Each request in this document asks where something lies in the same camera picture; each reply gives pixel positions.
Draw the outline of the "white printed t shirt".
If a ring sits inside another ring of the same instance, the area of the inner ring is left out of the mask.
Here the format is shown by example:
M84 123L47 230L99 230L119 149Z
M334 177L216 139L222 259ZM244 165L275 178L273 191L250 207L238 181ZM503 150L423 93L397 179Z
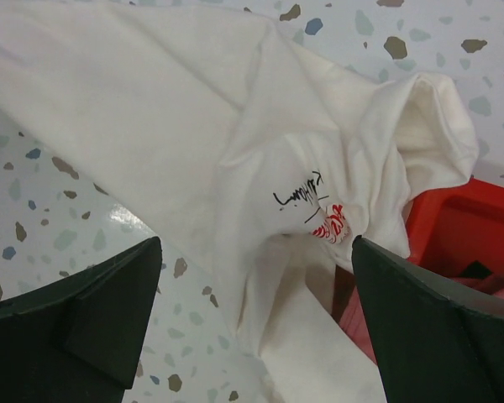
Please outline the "white printed t shirt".
M407 257L406 204L470 179L449 77L377 84L224 8L0 1L0 109L211 272L277 400L385 400L334 271L360 235Z

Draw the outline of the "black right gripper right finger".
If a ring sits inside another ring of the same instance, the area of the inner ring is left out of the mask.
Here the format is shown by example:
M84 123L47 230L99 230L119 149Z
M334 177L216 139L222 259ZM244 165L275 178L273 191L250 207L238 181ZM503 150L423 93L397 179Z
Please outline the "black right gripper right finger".
M362 237L352 265L388 401L504 402L504 299Z

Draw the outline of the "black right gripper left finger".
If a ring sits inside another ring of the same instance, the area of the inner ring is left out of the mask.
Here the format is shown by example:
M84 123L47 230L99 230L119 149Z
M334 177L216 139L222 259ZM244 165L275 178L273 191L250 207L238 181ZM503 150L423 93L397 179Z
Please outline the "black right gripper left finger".
M132 388L162 264L148 238L0 301L0 402L120 402Z

